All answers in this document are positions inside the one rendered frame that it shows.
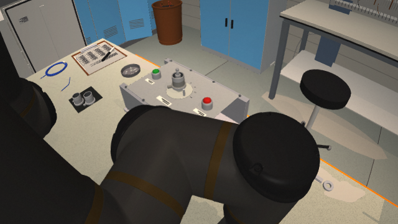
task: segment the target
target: gray locker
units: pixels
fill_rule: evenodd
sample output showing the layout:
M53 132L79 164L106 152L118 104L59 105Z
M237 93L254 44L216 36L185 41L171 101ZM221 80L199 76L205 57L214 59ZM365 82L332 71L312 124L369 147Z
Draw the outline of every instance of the gray locker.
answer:
M33 73L84 47L72 0L24 0L2 7Z

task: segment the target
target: blue locker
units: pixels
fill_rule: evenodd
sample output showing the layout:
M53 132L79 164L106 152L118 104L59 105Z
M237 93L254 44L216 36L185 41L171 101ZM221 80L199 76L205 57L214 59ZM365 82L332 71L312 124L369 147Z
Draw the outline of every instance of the blue locker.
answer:
M126 41L152 36L147 0L118 2Z
M231 0L200 1L201 45L228 55Z
M98 39L104 38L116 45L126 41L117 0L88 0Z
M74 0L87 45L98 40L87 0Z
M231 0L229 55L236 60L261 68L266 35L269 0Z
M152 4L157 2L157 1L158 0L147 0L148 9L149 9L150 24L151 24L152 30L156 29L155 15L154 15L154 9L152 8Z

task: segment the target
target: blue cabinet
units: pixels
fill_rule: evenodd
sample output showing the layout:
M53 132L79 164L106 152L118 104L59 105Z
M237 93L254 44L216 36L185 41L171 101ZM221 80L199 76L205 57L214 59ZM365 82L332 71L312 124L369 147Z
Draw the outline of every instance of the blue cabinet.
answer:
M201 48L261 73L275 61L287 0L201 0Z
M98 40L93 19L91 18L90 8L87 0L74 0L78 12L81 28L86 39L86 44L91 44Z
M116 45L152 35L154 0L74 0L87 44L106 39Z

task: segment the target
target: control box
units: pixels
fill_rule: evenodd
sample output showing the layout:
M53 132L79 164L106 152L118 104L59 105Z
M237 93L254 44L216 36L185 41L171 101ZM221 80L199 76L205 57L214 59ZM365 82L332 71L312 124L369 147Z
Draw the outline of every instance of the control box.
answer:
M169 58L164 63L134 83L119 86L126 111L152 105L210 118L223 114L237 123L247 118L249 98Z

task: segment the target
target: round stool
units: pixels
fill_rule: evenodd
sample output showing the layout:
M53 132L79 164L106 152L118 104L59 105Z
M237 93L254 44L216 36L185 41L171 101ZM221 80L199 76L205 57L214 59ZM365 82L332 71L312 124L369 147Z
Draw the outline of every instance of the round stool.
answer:
M311 130L320 108L338 110L344 108L351 90L344 80L337 75L318 69L304 72L300 82L301 92L315 104L307 129Z

